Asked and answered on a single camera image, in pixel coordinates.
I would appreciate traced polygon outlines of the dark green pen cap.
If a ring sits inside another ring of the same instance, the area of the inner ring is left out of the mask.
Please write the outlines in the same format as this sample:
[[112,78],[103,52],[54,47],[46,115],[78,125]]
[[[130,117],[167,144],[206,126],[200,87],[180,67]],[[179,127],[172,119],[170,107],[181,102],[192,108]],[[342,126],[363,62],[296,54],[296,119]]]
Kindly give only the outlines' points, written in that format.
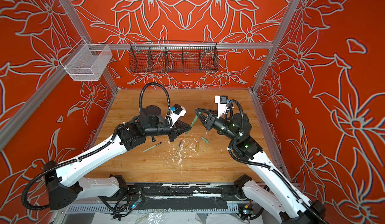
[[194,126],[194,124],[197,122],[198,118],[199,117],[196,115],[195,118],[193,119],[192,123],[191,123],[191,126]]

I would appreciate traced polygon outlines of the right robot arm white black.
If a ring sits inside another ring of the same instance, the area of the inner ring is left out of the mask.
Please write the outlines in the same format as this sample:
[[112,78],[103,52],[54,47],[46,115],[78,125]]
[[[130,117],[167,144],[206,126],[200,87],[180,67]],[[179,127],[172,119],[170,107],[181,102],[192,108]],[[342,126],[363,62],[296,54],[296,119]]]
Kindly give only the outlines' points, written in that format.
[[197,108],[196,115],[203,126],[214,129],[230,139],[228,152],[237,161],[252,169],[267,186],[257,186],[247,175],[235,181],[242,194],[258,204],[280,224],[325,224],[326,208],[312,201],[297,189],[272,163],[263,148],[250,135],[252,125],[248,116],[239,112],[227,120],[215,110]]

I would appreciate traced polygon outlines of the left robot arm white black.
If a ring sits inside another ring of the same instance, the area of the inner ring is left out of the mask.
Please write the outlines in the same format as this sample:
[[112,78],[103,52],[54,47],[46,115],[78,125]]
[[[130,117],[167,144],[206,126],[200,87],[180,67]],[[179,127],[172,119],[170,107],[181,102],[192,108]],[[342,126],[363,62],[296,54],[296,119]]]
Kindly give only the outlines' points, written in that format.
[[186,109],[175,104],[166,118],[161,109],[150,105],[140,110],[139,116],[128,123],[116,126],[113,134],[89,150],[67,161],[50,161],[44,165],[45,185],[49,196],[49,209],[62,209],[74,201],[93,197],[112,197],[127,190],[121,176],[91,180],[85,175],[116,156],[144,144],[148,137],[168,136],[173,142],[189,131],[190,125],[182,122]]

